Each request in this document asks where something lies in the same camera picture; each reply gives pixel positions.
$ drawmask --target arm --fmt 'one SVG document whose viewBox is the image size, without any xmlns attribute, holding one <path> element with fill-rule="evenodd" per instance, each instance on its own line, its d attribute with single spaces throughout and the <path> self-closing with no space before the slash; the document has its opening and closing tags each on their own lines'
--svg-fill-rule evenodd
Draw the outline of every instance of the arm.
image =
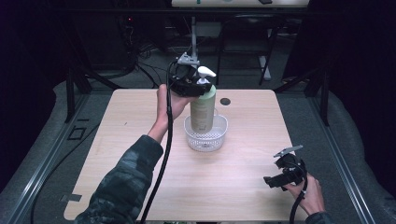
<svg viewBox="0 0 396 224">
<path fill-rule="evenodd" d="M 172 93 L 173 117 L 176 119 L 194 98 Z M 133 223 L 142 209 L 152 181 L 152 172 L 163 154 L 160 143 L 166 134 L 166 86 L 157 91 L 157 119 L 147 135 L 141 136 L 106 174 L 90 199 L 89 207 L 75 223 Z"/>
<path fill-rule="evenodd" d="M 319 181 L 316 180 L 311 174 L 307 174 L 308 187 L 300 206 L 308 214 L 306 219 L 307 224 L 330 224 L 334 223 L 330 215 L 326 212 L 324 207 L 323 195 Z M 303 189 L 304 181 L 297 186 L 292 184 L 285 185 L 284 187 L 293 195 L 294 199 L 298 197 Z"/>
</svg>

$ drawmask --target white basket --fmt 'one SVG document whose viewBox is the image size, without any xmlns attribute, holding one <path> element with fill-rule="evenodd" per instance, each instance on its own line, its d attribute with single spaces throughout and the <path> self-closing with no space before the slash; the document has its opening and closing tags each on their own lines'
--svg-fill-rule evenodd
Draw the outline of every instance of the white basket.
<svg viewBox="0 0 396 224">
<path fill-rule="evenodd" d="M 191 117 L 184 119 L 184 129 L 189 147 L 203 152 L 215 151 L 221 148 L 227 132 L 228 121 L 222 115 L 215 115 L 213 128 L 209 133 L 195 133 L 191 128 Z"/>
</svg>

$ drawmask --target sleeve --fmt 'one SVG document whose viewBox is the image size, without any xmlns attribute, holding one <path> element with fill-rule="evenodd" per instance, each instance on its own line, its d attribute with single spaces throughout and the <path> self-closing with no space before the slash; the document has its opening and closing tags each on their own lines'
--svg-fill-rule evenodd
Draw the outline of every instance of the sleeve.
<svg viewBox="0 0 396 224">
<path fill-rule="evenodd" d="M 102 179 L 89 207 L 76 217 L 75 223 L 134 223 L 162 154 L 158 142 L 142 135 Z"/>
<path fill-rule="evenodd" d="M 334 224 L 332 217 L 327 212 L 314 213 L 305 220 L 306 224 Z"/>
</svg>

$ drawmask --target bottle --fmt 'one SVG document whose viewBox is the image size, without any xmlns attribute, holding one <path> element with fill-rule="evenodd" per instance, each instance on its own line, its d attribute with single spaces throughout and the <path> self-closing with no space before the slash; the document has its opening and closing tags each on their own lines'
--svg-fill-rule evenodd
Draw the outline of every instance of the bottle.
<svg viewBox="0 0 396 224">
<path fill-rule="evenodd" d="M 210 83 L 205 77 L 215 77 L 216 74 L 209 68 L 198 67 L 198 75 L 201 77 L 197 84 Z M 215 113 L 216 88 L 214 85 L 210 91 L 205 92 L 197 100 L 190 103 L 191 108 L 191 128 L 196 133 L 208 133 L 213 127 L 213 117 Z"/>
</svg>

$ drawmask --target table surface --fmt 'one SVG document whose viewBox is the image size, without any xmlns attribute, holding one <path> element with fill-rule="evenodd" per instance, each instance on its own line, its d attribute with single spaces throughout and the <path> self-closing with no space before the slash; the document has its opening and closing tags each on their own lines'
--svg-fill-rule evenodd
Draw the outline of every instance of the table surface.
<svg viewBox="0 0 396 224">
<path fill-rule="evenodd" d="M 218 90 L 216 97 L 216 109 L 229 122 L 222 148 L 199 152 L 188 147 L 183 126 L 190 114 L 186 106 L 175 120 L 170 157 L 147 220 L 289 220 L 293 198 L 281 189 L 270 189 L 263 180 L 281 173 L 273 156 L 291 146 L 274 92 Z M 221 105 L 221 98 L 231 103 Z M 82 197 L 68 203 L 66 219 L 74 219 L 86 209 L 103 176 L 147 133 L 155 116 L 155 90 L 114 91 L 73 191 Z M 151 188 L 161 163 L 162 159 L 155 167 Z M 299 207 L 295 219 L 305 218 Z"/>
<path fill-rule="evenodd" d="M 262 4 L 259 0 L 172 0 L 172 7 L 306 7 L 309 0 L 273 0 Z"/>
</svg>

